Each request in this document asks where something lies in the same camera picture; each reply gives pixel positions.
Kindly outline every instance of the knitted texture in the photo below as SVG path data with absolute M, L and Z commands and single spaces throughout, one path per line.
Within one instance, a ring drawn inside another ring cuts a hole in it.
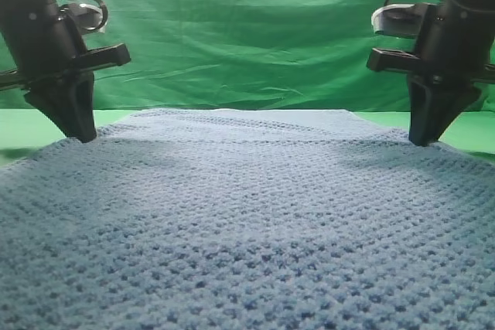
M 4 330 L 494 327 L 495 167 L 346 111 L 142 111 L 0 168 Z

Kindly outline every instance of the green fabric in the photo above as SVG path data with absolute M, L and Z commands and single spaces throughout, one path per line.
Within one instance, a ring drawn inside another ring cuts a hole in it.
M 372 35 L 383 0 L 105 1 L 108 33 L 88 44 L 126 42 L 133 62 L 97 72 L 97 109 L 408 110 L 404 77 L 366 68 L 372 47 L 409 46 Z M 0 43 L 0 70 L 11 67 Z M 21 91 L 0 93 L 0 108 L 23 107 Z
M 98 126 L 113 123 L 133 111 L 96 111 Z M 363 112 L 377 124 L 407 129 L 409 115 L 402 112 Z M 468 112 L 443 135 L 442 141 L 462 151 L 495 162 L 495 113 Z M 58 129 L 35 110 L 0 110 L 0 166 L 27 156 L 63 138 Z

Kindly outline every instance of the green backdrop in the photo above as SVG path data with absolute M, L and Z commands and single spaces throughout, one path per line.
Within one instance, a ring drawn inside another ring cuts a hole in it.
M 126 42 L 133 62 L 97 72 L 96 109 L 408 110 L 404 77 L 365 66 L 373 46 L 409 46 L 372 35 L 383 0 L 105 1 L 108 32 L 88 45 Z M 486 95 L 476 109 L 494 108 Z M 19 90 L 0 93 L 0 108 L 26 107 Z

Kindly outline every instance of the green table surface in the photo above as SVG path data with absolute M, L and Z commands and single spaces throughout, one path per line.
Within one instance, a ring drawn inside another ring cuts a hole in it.
M 135 111 L 95 111 L 97 126 L 114 123 Z M 360 117 L 390 127 L 408 129 L 409 113 L 356 113 Z M 26 157 L 33 151 L 63 138 L 63 135 L 37 110 L 0 110 L 0 166 Z M 441 141 L 495 162 L 495 113 L 462 114 L 442 136 Z

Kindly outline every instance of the black robotic arm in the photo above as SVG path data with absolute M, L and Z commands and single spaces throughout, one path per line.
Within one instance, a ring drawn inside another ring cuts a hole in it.
M 475 82 L 495 83 L 490 51 L 495 0 L 389 4 L 372 16 L 378 35 L 415 39 L 412 51 L 374 48 L 367 67 L 404 73 L 411 103 L 409 139 L 426 146 L 480 97 Z
M 103 32 L 107 6 L 58 5 L 56 0 L 0 0 L 0 33 L 17 69 L 0 73 L 0 90 L 20 88 L 26 102 L 45 114 L 67 137 L 89 142 L 94 71 L 131 61 L 125 44 L 88 49 L 83 35 Z

